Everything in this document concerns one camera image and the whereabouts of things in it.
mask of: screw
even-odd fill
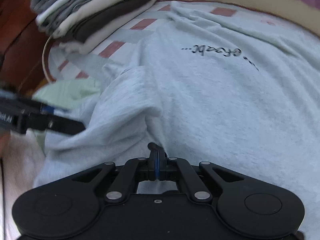
[[[198,191],[195,193],[195,198],[199,200],[208,199],[210,197],[210,194],[205,191]]]
[[[111,200],[117,200],[121,197],[122,197],[122,194],[119,191],[110,191],[107,193],[107,198]]]

